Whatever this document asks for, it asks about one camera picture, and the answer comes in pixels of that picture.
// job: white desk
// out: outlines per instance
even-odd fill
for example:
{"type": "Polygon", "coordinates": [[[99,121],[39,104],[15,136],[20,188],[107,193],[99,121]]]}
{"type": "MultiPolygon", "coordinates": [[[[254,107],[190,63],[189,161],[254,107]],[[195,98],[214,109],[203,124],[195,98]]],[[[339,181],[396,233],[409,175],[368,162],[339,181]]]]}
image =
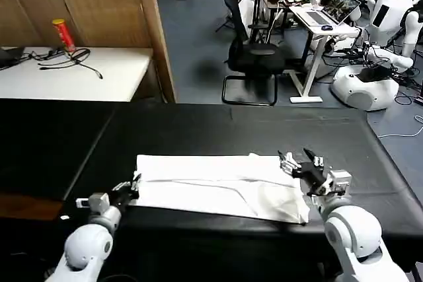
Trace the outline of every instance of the white desk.
{"type": "Polygon", "coordinates": [[[319,42],[317,44],[317,48],[315,50],[313,60],[311,61],[311,65],[309,66],[310,70],[307,74],[307,78],[305,79],[305,84],[301,84],[299,81],[295,70],[288,69],[286,72],[290,75],[295,87],[298,90],[299,97],[291,97],[291,103],[299,104],[304,102],[322,102],[322,98],[320,96],[309,96],[311,85],[316,76],[317,68],[322,60],[322,55],[325,50],[325,44],[328,40],[329,36],[337,36],[340,34],[347,34],[350,36],[355,36],[357,32],[357,28],[348,26],[345,23],[340,24],[339,26],[335,27],[333,30],[330,31],[323,31],[320,26],[309,26],[303,19],[303,15],[305,14],[306,9],[302,7],[290,7],[292,13],[305,25],[305,27],[313,33],[314,37],[320,36],[319,42]]]}
{"type": "MultiPolygon", "coordinates": [[[[25,52],[43,54],[48,50],[49,48],[26,48],[25,52]]],[[[80,65],[66,69],[39,70],[38,63],[66,61],[65,56],[43,62],[31,59],[0,71],[0,98],[129,102],[148,68],[153,67],[150,63],[152,49],[90,50],[90,56],[83,63],[102,73],[103,80],[94,71],[80,65]]]]}

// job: wooden partition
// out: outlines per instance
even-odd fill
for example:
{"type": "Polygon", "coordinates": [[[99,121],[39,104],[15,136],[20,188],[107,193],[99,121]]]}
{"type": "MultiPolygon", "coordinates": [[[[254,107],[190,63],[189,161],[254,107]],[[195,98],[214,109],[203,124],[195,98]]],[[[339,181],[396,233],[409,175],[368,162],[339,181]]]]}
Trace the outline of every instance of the wooden partition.
{"type": "Polygon", "coordinates": [[[77,46],[153,48],[163,94],[175,101],[157,0],[0,0],[0,46],[58,46],[64,18],[77,46]]]}

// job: keyboard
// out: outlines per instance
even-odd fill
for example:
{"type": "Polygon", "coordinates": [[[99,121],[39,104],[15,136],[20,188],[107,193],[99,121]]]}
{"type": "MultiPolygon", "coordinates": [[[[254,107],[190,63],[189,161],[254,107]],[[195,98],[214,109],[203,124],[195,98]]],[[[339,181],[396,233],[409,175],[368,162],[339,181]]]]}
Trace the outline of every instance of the keyboard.
{"type": "Polygon", "coordinates": [[[309,12],[307,13],[314,21],[319,24],[331,24],[328,20],[324,19],[319,13],[309,12]]]}

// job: black chair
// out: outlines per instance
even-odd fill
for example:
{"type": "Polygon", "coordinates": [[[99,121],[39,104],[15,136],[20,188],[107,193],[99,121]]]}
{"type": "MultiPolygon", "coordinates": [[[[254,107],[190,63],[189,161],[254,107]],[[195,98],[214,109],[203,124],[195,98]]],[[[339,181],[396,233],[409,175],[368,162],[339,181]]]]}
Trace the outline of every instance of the black chair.
{"type": "MultiPolygon", "coordinates": [[[[245,76],[229,75],[223,81],[222,101],[226,104],[273,106],[278,101],[278,81],[276,75],[284,71],[285,58],[279,48],[273,44],[243,44],[249,38],[241,20],[238,0],[225,0],[225,4],[232,13],[232,22],[237,36],[229,48],[229,58],[226,61],[232,71],[244,73],[245,76]],[[246,79],[269,79],[274,80],[274,99],[269,104],[258,102],[240,102],[227,100],[226,86],[229,80],[245,81],[246,79]]],[[[262,29],[263,25],[250,25],[249,28],[262,29]]]]}

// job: red canister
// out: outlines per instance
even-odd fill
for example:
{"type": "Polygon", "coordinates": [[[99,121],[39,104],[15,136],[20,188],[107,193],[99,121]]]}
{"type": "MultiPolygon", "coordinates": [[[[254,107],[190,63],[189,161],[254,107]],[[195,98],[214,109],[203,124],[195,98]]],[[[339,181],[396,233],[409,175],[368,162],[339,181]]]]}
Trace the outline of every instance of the red canister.
{"type": "Polygon", "coordinates": [[[54,27],[58,31],[60,40],[65,45],[65,49],[69,52],[75,51],[75,43],[69,33],[69,30],[66,27],[66,23],[64,19],[54,19],[52,21],[54,27]]]}

